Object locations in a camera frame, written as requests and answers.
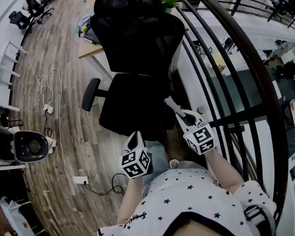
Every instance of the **power adapter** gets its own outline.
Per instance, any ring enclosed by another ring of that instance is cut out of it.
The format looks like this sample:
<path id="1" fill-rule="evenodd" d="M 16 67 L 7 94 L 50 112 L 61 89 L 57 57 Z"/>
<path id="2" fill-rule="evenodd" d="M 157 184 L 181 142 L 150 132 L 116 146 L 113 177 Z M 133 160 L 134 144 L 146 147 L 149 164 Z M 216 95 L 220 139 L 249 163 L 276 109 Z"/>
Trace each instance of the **power adapter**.
<path id="1" fill-rule="evenodd" d="M 54 112 L 54 108 L 45 104 L 44 111 L 47 110 L 47 113 L 52 114 Z"/>
<path id="2" fill-rule="evenodd" d="M 89 184 L 89 177 L 73 177 L 73 182 L 77 183 L 77 184 L 84 184 L 84 182 L 86 182 L 86 184 Z"/>

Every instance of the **marker cube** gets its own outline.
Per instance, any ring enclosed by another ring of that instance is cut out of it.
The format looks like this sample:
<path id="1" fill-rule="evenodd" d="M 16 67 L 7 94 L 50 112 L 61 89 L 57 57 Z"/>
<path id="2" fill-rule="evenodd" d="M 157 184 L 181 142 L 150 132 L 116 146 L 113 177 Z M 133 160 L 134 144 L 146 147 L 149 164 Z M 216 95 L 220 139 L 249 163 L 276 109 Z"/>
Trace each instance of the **marker cube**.
<path id="1" fill-rule="evenodd" d="M 132 152 L 124 154 L 120 158 L 119 164 L 122 171 L 128 178 L 133 179 L 138 176 L 142 176 L 148 172 L 148 167 L 151 159 L 147 154 L 147 148 L 141 148 Z"/>
<path id="2" fill-rule="evenodd" d="M 183 138 L 188 142 L 189 147 L 199 155 L 214 148 L 214 134 L 209 124 L 191 133 L 184 134 Z"/>

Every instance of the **white star-print shirt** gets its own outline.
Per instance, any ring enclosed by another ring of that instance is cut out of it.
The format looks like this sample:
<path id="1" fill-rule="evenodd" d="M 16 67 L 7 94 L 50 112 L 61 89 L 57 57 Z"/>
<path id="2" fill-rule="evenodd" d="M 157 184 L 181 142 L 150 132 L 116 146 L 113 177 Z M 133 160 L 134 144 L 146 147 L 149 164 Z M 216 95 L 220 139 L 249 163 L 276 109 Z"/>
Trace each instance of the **white star-print shirt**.
<path id="1" fill-rule="evenodd" d="M 255 236 L 259 231 L 251 228 L 244 211 L 256 206 L 271 218 L 276 210 L 255 181 L 232 194 L 206 170 L 171 169 L 144 187 L 143 199 L 126 224 L 101 228 L 97 235 L 172 235 L 182 221 L 191 219 L 221 235 Z"/>

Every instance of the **star pattern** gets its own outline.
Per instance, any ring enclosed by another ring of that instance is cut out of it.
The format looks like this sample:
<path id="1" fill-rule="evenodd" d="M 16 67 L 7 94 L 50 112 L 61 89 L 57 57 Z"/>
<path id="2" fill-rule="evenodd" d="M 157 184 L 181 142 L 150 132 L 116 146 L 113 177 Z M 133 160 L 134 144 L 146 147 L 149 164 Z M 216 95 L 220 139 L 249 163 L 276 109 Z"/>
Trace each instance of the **star pattern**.
<path id="1" fill-rule="evenodd" d="M 188 185 L 188 186 L 187 186 L 187 190 L 191 190 L 193 187 L 194 187 L 193 185 Z M 228 190 L 226 190 L 225 194 L 226 194 L 226 195 L 230 195 L 230 192 L 229 192 Z M 169 204 L 169 202 L 171 202 L 171 200 L 169 200 L 169 199 L 164 199 L 164 204 Z M 220 213 L 214 213 L 214 218 L 219 219 L 220 216 L 221 216 Z M 160 221 L 161 221 L 162 219 L 163 219 L 163 217 L 160 216 L 160 217 L 158 217 L 157 220 L 160 220 Z M 242 226 L 242 225 L 244 225 L 244 222 L 243 222 L 243 221 L 240 221 L 239 224 Z"/>

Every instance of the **white cable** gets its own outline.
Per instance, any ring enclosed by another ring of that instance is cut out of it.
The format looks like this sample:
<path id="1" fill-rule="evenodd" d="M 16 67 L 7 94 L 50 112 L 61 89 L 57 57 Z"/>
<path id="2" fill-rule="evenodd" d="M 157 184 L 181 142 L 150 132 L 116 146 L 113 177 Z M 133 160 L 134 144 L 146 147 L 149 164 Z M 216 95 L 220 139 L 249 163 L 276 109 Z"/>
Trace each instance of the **white cable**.
<path id="1" fill-rule="evenodd" d="M 31 70 L 38 82 L 38 86 L 37 86 L 37 91 L 39 92 L 39 97 L 38 97 L 38 100 L 41 101 L 43 100 L 43 104 L 45 106 L 45 102 L 44 102 L 44 91 L 45 91 L 45 88 L 46 86 L 43 85 L 43 83 L 45 82 L 45 78 L 46 76 L 45 75 L 41 75 L 39 78 L 36 76 L 36 74 L 34 73 L 34 69 L 33 69 L 33 65 L 31 63 L 31 60 L 30 60 L 30 56 L 29 54 L 27 53 L 28 57 L 29 57 L 29 63 L 30 63 L 30 66 L 31 66 Z M 49 76 L 51 75 L 51 73 L 53 71 L 58 71 L 58 74 L 59 74 L 59 80 L 60 80 L 60 87 L 61 87 L 61 92 L 60 92 L 60 101 L 59 101 L 59 134 L 60 134 L 60 146 L 61 146 L 61 152 L 62 152 L 62 158 L 63 158 L 63 162 L 64 162 L 64 172 L 65 174 L 67 175 L 67 177 L 72 181 L 74 182 L 74 180 L 68 175 L 67 173 L 67 170 L 66 170 L 66 162 L 65 162 L 65 159 L 64 159 L 64 155 L 63 155 L 63 146 L 62 146 L 62 142 L 61 142 L 61 117 L 60 117 L 60 114 L 61 114 L 61 98 L 62 98 L 62 81 L 61 81 L 61 78 L 60 78 L 60 71 L 58 69 L 53 69 L 49 72 L 49 74 L 47 75 L 47 86 L 48 88 L 51 90 L 51 93 L 53 95 L 53 98 L 51 99 L 51 101 L 48 102 L 48 106 L 49 104 L 54 100 L 54 92 L 53 90 L 51 89 L 51 87 L 49 86 L 48 84 L 48 78 Z"/>

